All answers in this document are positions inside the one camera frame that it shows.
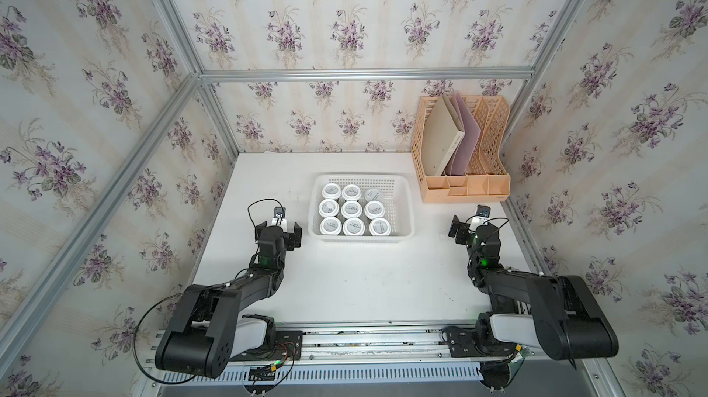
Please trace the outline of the yogurt cup back row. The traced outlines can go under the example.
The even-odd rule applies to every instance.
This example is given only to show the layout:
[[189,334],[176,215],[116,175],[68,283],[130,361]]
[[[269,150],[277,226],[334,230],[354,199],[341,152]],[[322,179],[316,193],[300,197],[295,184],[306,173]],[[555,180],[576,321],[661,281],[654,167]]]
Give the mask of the yogurt cup back row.
[[322,196],[327,200],[338,201],[342,196],[342,188],[337,183],[326,183],[321,190]]
[[337,217],[331,216],[322,220],[319,229],[322,236],[339,236],[343,225]]
[[366,233],[367,225],[359,217],[348,218],[344,223],[342,230],[345,236],[359,237]]
[[370,203],[371,201],[381,201],[383,199],[383,192],[377,188],[370,188],[365,190],[363,199],[365,203]]
[[374,218],[370,221],[369,232],[373,237],[388,237],[391,235],[392,227],[384,217]]

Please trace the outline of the yogurt cup row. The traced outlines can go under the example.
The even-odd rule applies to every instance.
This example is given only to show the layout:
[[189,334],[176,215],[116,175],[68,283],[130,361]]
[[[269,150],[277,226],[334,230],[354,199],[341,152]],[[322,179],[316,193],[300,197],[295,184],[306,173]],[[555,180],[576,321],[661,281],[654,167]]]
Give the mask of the yogurt cup row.
[[373,237],[388,237],[391,235],[392,227],[384,217],[374,218],[370,221],[369,232]]
[[363,209],[358,201],[345,201],[340,207],[340,215],[345,220],[360,218],[362,213]]
[[327,200],[338,201],[342,196],[342,188],[337,183],[326,183],[321,190],[322,196]]
[[339,214],[339,202],[334,199],[323,199],[318,205],[322,218],[336,217]]
[[337,217],[331,216],[322,220],[319,229],[322,236],[339,236],[343,225]]
[[385,205],[381,201],[368,201],[363,208],[364,214],[370,220],[385,217]]
[[345,236],[359,237],[366,233],[367,225],[359,217],[348,218],[344,223],[342,230]]
[[361,188],[355,184],[348,184],[341,190],[341,199],[347,201],[355,201],[358,203],[362,198]]
[[365,190],[363,199],[365,203],[370,203],[371,201],[381,201],[383,199],[383,192],[377,188],[370,188]]

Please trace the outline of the yogurt cup front row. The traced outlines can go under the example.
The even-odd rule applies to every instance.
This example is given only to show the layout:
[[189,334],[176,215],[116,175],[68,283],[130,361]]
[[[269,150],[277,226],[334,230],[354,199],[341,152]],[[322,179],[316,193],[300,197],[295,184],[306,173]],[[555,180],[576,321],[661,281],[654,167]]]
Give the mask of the yogurt cup front row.
[[363,209],[358,201],[345,201],[340,207],[340,215],[345,220],[360,218],[362,213]]
[[381,201],[368,201],[363,208],[364,214],[370,220],[385,217],[385,205]]
[[339,202],[334,199],[323,199],[318,205],[322,218],[336,217],[339,214]]
[[341,199],[347,201],[355,201],[358,203],[362,198],[361,188],[355,184],[348,184],[341,190]]

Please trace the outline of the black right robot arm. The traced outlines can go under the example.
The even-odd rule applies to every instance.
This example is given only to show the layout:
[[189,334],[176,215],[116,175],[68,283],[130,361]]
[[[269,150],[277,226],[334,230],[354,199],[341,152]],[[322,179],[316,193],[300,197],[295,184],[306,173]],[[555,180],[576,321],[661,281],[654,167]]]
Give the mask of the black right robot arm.
[[584,280],[503,266],[500,234],[492,218],[452,219],[448,236],[466,247],[468,277],[490,299],[490,310],[473,331],[448,329],[451,354],[509,356],[520,345],[560,361],[617,356],[619,339]]

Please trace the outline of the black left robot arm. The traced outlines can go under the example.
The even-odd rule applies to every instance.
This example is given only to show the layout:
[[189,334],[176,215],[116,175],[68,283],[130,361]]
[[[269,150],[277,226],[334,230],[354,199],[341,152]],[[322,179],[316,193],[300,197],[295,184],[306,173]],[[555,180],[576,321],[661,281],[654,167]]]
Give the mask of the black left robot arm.
[[302,227],[256,227],[256,256],[242,276],[215,286],[192,284],[177,300],[155,354],[158,369],[215,379],[236,355],[242,311],[280,288],[287,253],[302,245]]

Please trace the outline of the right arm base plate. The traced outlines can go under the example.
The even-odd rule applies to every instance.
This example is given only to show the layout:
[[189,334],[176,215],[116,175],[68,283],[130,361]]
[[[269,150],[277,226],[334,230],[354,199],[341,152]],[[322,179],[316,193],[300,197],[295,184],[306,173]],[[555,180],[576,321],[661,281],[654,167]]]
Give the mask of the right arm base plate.
[[452,358],[513,358],[518,351],[518,344],[480,337],[474,327],[447,326],[441,336]]

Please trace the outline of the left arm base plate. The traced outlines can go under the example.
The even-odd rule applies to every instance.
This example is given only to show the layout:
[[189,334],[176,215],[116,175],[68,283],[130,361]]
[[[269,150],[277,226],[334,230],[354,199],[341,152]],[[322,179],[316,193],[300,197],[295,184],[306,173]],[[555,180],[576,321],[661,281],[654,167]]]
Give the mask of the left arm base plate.
[[263,345],[233,356],[232,361],[300,360],[303,336],[301,331],[276,331]]

